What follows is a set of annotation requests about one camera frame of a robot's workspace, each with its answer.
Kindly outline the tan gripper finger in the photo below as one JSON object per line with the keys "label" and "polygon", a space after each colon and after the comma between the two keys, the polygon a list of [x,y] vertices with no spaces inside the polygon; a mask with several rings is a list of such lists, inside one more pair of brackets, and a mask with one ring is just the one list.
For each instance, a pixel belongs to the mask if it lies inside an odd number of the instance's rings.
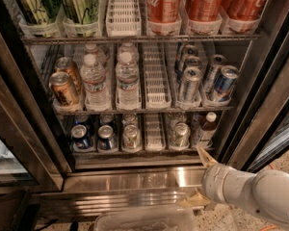
{"label": "tan gripper finger", "polygon": [[205,167],[211,167],[217,163],[217,161],[203,147],[198,147],[197,153]]}
{"label": "tan gripper finger", "polygon": [[194,208],[206,206],[210,203],[210,199],[204,196],[200,191],[194,190],[185,194],[179,201],[178,205],[184,208]]}

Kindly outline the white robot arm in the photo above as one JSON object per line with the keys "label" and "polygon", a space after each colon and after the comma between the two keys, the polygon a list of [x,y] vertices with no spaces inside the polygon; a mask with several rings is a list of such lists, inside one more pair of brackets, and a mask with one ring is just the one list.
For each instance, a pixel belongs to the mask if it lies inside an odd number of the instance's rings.
{"label": "white robot arm", "polygon": [[195,207],[204,200],[233,205],[289,231],[288,173],[275,169],[249,173],[219,163],[203,147],[197,153],[206,167],[202,192],[180,200],[180,207]]}

